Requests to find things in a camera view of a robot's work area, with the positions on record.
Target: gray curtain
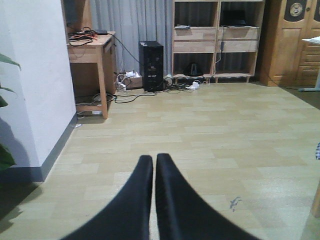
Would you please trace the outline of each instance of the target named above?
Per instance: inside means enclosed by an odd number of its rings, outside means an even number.
[[[172,0],[91,0],[95,30],[115,31],[116,37],[139,60],[139,41],[164,46],[164,75],[172,65]],[[139,72],[139,63],[116,40],[117,70]]]

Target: wooden desk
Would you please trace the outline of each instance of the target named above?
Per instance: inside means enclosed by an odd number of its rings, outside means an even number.
[[[116,51],[115,51],[115,38],[108,35],[99,35],[97,40],[83,44],[85,40],[72,42],[67,45],[69,61],[71,64],[96,64],[97,65],[97,78],[98,87],[101,96],[101,106],[77,106],[78,112],[102,111],[104,119],[108,118],[108,106],[106,92],[114,94],[116,92],[116,76],[114,72],[116,69]],[[93,81],[91,76],[86,76],[85,81]]]

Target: baseboard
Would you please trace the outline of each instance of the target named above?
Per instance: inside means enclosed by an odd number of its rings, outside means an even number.
[[[8,168],[0,174],[0,183],[43,182],[47,178],[51,168],[64,148],[76,124],[77,115],[75,114],[59,138],[58,142],[55,144],[52,151],[43,162],[42,166]]]

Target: shelf drawer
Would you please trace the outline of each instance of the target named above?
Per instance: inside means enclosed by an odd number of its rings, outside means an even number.
[[[76,63],[97,63],[98,56],[94,47],[68,47],[69,61]]]
[[[220,51],[221,41],[216,45],[216,51]],[[258,42],[253,41],[224,41],[224,53],[249,53],[258,51]]]
[[[320,66],[299,66],[296,80],[300,85],[314,85]]]
[[[174,29],[174,40],[212,40],[216,39],[215,28]]]
[[[300,66],[318,66],[320,63],[319,51],[303,51],[300,60]]]
[[[219,39],[258,39],[259,28],[219,28],[218,38]]]
[[[174,53],[213,53],[215,41],[175,41]]]
[[[305,51],[307,52],[319,52],[320,51],[320,45],[316,44],[316,43],[305,43],[306,47],[305,47]]]

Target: cabinet door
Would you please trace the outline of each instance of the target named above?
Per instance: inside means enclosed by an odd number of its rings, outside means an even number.
[[[312,0],[283,0],[281,3],[270,73],[279,84],[293,83],[296,79],[304,47],[302,38],[309,31],[311,7]]]

